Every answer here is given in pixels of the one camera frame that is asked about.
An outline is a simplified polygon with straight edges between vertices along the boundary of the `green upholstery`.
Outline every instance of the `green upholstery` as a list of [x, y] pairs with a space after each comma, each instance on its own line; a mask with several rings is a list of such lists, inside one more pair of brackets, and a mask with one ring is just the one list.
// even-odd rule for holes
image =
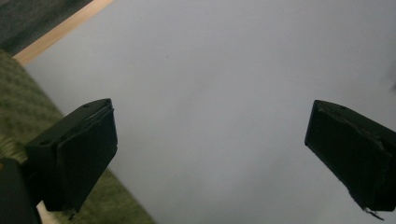
[[[62, 117], [24, 69], [0, 50], [0, 158], [26, 160], [23, 146]], [[60, 223], [154, 223], [109, 170], [71, 221], [62, 213], [55, 216]]]

